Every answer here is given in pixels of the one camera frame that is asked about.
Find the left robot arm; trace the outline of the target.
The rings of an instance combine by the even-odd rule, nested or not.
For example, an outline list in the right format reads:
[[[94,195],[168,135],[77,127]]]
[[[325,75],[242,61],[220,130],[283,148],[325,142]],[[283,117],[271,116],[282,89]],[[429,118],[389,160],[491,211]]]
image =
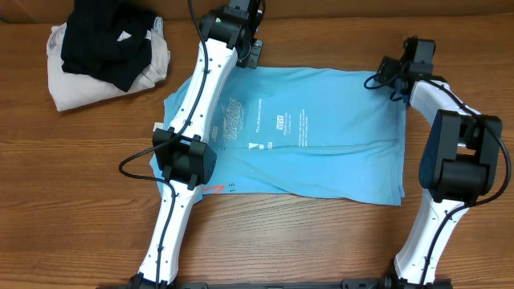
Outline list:
[[[161,205],[153,236],[129,288],[171,288],[190,212],[213,172],[217,156],[209,130],[222,88],[234,67],[256,68],[263,43],[255,37],[263,0],[232,1],[194,20],[200,43],[186,95],[167,128],[153,131]]]

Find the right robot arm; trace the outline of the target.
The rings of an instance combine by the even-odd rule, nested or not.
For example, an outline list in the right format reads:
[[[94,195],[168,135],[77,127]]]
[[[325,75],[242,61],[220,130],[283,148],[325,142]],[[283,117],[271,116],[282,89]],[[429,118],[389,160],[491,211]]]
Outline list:
[[[421,113],[430,134],[418,170],[422,200],[410,234],[381,280],[370,288],[450,288],[436,268],[463,215],[497,199],[510,182],[512,163],[502,122],[469,107],[434,75],[433,40],[405,39],[400,59],[384,57],[373,80],[393,88],[390,100]]]

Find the light blue t-shirt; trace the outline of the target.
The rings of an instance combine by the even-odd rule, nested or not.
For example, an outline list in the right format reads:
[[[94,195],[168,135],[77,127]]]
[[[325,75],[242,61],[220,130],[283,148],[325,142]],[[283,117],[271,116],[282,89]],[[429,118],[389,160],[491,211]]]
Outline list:
[[[204,194],[294,193],[398,206],[406,107],[366,71],[235,68],[214,109]]]

